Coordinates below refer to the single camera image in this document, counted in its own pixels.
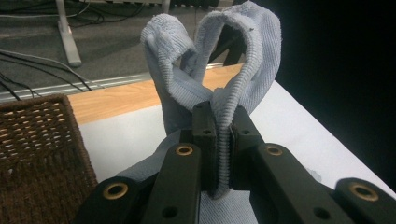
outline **folded cloth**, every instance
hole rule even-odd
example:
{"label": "folded cloth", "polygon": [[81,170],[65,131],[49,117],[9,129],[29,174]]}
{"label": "folded cloth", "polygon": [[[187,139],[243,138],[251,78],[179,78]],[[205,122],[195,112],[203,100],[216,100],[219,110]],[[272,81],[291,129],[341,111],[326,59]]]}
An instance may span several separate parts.
{"label": "folded cloth", "polygon": [[[241,31],[247,45],[246,62],[225,88],[211,91],[202,85],[202,81],[224,24]],[[147,24],[141,41],[162,102],[168,136],[152,156],[118,175],[144,180],[158,172],[166,149],[178,142],[178,131],[191,126],[192,108],[203,101],[210,101],[218,137],[219,185],[212,194],[202,194],[200,220],[202,223],[256,222],[248,202],[248,192],[231,190],[228,193],[229,126],[236,107],[241,105],[251,113],[275,79],[280,63],[279,19],[271,11],[246,2],[205,16],[198,25],[193,42],[177,18],[162,14]],[[181,59],[180,67],[174,65],[177,59]]]}

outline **black object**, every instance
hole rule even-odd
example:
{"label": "black object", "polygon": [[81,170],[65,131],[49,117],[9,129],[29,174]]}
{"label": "black object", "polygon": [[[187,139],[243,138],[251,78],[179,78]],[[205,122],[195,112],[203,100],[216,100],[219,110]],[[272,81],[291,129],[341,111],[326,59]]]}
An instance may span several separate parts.
{"label": "black object", "polygon": [[[181,132],[180,143],[169,148],[157,175],[142,183],[123,177],[102,182],[74,223],[198,223],[200,192],[210,193],[217,185],[216,135],[210,103],[197,105],[192,117],[192,130]],[[396,201],[371,183],[342,179],[331,190],[316,182],[286,148],[264,143],[242,106],[230,128],[231,187],[250,190],[259,223],[396,220]]]}

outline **ribbed fabric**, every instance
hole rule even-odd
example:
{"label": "ribbed fabric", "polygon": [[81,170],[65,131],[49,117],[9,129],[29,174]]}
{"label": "ribbed fabric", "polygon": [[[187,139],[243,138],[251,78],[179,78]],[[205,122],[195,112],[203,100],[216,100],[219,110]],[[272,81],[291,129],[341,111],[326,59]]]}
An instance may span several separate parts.
{"label": "ribbed fabric", "polygon": [[[224,89],[202,85],[210,54],[224,24],[241,31],[247,45],[246,62]],[[201,223],[256,223],[248,192],[231,191],[229,126],[238,104],[248,113],[262,100],[280,63],[280,22],[269,10],[246,2],[211,12],[199,23],[192,42],[177,18],[162,14],[142,31],[146,59],[163,107],[167,138],[156,153],[118,175],[143,180],[161,168],[166,149],[178,141],[180,129],[191,126],[192,108],[210,101],[216,120],[219,185],[210,197],[203,193]],[[173,63],[181,58],[180,68]]]}

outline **brown basket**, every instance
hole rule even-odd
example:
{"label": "brown basket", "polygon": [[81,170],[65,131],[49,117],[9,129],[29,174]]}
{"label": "brown basket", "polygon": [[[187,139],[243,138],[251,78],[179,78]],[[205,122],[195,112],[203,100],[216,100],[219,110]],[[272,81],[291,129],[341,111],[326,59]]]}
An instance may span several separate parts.
{"label": "brown basket", "polygon": [[0,223],[68,223],[96,184],[65,96],[0,105]]}

